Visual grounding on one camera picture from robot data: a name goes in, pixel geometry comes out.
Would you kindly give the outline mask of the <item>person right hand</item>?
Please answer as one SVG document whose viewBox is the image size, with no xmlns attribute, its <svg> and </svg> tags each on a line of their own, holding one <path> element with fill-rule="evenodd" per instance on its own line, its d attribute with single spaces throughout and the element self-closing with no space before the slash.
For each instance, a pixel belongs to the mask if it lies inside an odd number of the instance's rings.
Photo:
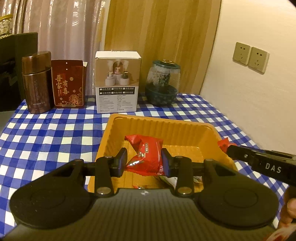
<svg viewBox="0 0 296 241">
<path fill-rule="evenodd" d="M 285 191 L 283 197 L 283 206 L 280 211 L 280 219 L 277 228 L 287 227 L 295 219 L 296 203 L 295 198 L 291 196 L 290 186 Z"/>
</svg>

